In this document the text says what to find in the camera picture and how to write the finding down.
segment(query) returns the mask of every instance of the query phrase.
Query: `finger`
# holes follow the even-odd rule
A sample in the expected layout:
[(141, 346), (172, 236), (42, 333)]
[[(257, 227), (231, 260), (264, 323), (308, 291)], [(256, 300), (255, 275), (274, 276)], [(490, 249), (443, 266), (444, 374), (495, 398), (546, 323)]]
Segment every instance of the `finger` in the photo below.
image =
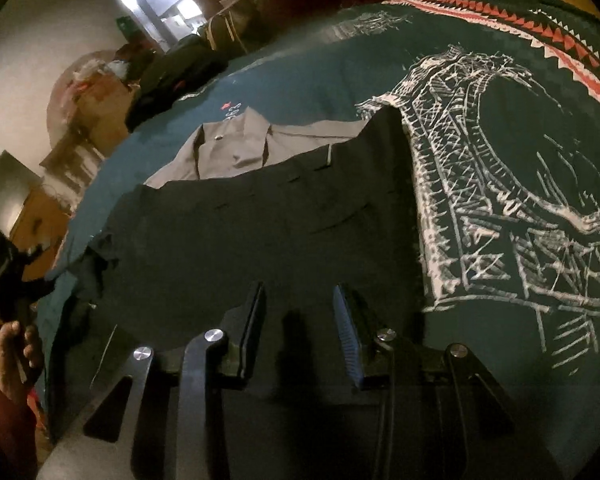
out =
[(0, 342), (5, 342), (9, 339), (13, 339), (20, 333), (20, 322), (12, 321), (5, 323), (0, 329)]
[(24, 349), (24, 357), (29, 360), (29, 366), (31, 368), (40, 368), (42, 366), (42, 352), (40, 348), (34, 345), (28, 345)]
[(0, 376), (11, 373), (17, 368), (16, 354), (12, 340), (20, 333), (20, 323), (5, 323), (0, 329)]
[(27, 343), (33, 343), (33, 342), (37, 342), (38, 340), (39, 340), (38, 329), (36, 328), (36, 326), (35, 325), (27, 326), (27, 329), (25, 330), (25, 333), (24, 333), (24, 341), (26, 341)]

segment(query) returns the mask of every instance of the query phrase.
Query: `bag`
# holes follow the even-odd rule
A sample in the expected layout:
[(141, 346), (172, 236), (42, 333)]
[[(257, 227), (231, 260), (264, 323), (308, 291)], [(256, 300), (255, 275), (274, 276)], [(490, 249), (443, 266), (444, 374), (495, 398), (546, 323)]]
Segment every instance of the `bag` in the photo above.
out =
[(181, 39), (164, 56), (149, 65), (140, 79), (140, 89), (126, 113), (129, 132), (160, 114), (186, 93), (194, 92), (227, 67), (224, 56), (213, 52), (195, 34)]
[(254, 52), (272, 38), (251, 0), (237, 0), (221, 10), (200, 27), (199, 34), (226, 59)]

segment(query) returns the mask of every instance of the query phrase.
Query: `graphic print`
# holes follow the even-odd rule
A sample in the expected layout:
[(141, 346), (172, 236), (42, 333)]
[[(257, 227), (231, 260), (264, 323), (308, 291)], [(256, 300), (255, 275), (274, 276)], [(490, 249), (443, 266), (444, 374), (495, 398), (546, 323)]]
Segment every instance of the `graphic print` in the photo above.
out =
[(586, 40), (580, 39), (572, 28), (551, 19), (551, 25), (536, 23), (532, 19), (518, 17), (504, 8), (491, 7), (475, 0), (389, 0), (389, 5), (410, 6), (429, 14), (451, 16), (468, 23), (476, 23), (523, 38), (532, 48), (541, 48), (545, 58), (557, 59), (558, 68), (566, 69), (579, 81), (591, 97), (600, 103), (600, 56), (589, 49)]
[[(466, 53), (456, 46), (421, 59), (391, 91), (356, 106), (365, 118), (384, 105), (400, 108), (411, 132), (433, 296), (426, 311), (473, 300), (530, 308), (553, 368), (569, 365), (564, 369), (574, 374), (578, 358), (600, 350), (600, 186), (595, 192), (579, 189), (577, 203), (571, 203), (557, 178), (564, 171), (548, 164), (540, 151), (534, 165), (541, 192), (520, 182), (480, 124), (480, 100), (496, 78), (522, 85), (560, 108), (511, 57)], [(570, 160), (586, 157), (545, 137), (562, 170), (577, 183)], [(600, 183), (595, 165), (586, 161)], [(545, 334), (543, 316), (556, 311), (567, 321)]]
[(384, 10), (379, 12), (364, 12), (357, 18), (345, 20), (333, 27), (328, 27), (323, 30), (333, 33), (335, 39), (347, 40), (357, 36), (372, 36), (374, 34), (382, 34), (390, 28), (398, 29), (397, 24), (401, 22), (410, 22), (407, 16), (392, 16)]

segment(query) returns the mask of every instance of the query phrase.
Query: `folded clothing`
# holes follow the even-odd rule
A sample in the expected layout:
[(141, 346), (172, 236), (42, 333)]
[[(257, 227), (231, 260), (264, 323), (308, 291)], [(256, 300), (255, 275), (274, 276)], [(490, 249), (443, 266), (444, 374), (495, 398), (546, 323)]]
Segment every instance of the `folded clothing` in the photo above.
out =
[[(379, 294), (381, 314), (403, 327), (400, 270), (418, 261), (405, 249), (416, 227), (409, 154), (400, 113), (388, 108), (355, 139), (280, 164), (138, 186), (70, 266), (80, 298), (159, 349), (218, 322), (254, 281), (270, 288), (272, 320), (296, 307), (315, 316), (312, 326), (332, 322), (333, 287), (348, 281)], [(158, 306), (157, 326), (149, 320)]]
[(170, 180), (236, 176), (326, 144), (352, 139), (365, 124), (366, 120), (280, 126), (270, 124), (255, 110), (247, 108), (238, 116), (200, 126), (174, 159), (144, 184), (159, 188)]

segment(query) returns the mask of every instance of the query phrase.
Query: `black object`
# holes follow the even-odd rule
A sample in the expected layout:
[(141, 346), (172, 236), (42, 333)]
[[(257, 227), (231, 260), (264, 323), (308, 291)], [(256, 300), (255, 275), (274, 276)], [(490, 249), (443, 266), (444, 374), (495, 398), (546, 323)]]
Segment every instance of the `black object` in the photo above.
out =
[(228, 479), (219, 390), (241, 389), (249, 380), (265, 312), (264, 286), (256, 283), (245, 303), (227, 311), (218, 328), (196, 336), (184, 349), (159, 355), (149, 347), (134, 350), (112, 386), (77, 417), (38, 479), (145, 478), (136, 448), (143, 430), (155, 431), (140, 420), (142, 404), (147, 403), (145, 387), (154, 362), (163, 371), (173, 371), (178, 356), (182, 366), (174, 471), (157, 475), (176, 480)]
[(138, 341), (166, 350), (186, 345), (221, 316), (219, 305), (238, 303), (260, 279), (277, 296), (277, 321), (296, 309), (319, 334), (331, 313), (316, 305), (330, 304), (333, 283), (358, 286), (356, 276), (382, 269), (362, 288), (389, 291), (382, 314), (403, 327), (420, 309), (405, 308), (410, 285), (396, 285), (418, 260), (412, 168), (400, 111), (384, 108), (355, 139), (280, 164), (138, 186), (70, 266), (77, 295)]
[(195, 34), (180, 40), (164, 56), (154, 60), (140, 79), (125, 124), (130, 132), (162, 113), (188, 92), (199, 89), (221, 73), (227, 62)]
[(272, 39), (272, 31), (251, 0), (232, 3), (211, 17), (198, 32), (225, 59), (254, 52)]
[(414, 345), (347, 285), (335, 288), (333, 310), (347, 374), (359, 389), (385, 392), (373, 480), (562, 478), (542, 441), (466, 346)]
[(22, 350), (26, 346), (24, 330), (33, 321), (30, 306), (54, 290), (55, 280), (47, 281), (39, 278), (23, 282), (22, 273), (24, 268), (33, 263), (43, 252), (44, 248), (40, 245), (32, 251), (20, 251), (0, 231), (0, 323), (16, 320), (20, 322), (20, 335), (15, 340), (15, 345), (27, 376), (27, 384), (30, 385), (36, 383), (42, 369), (29, 367), (28, 360), (22, 355)]

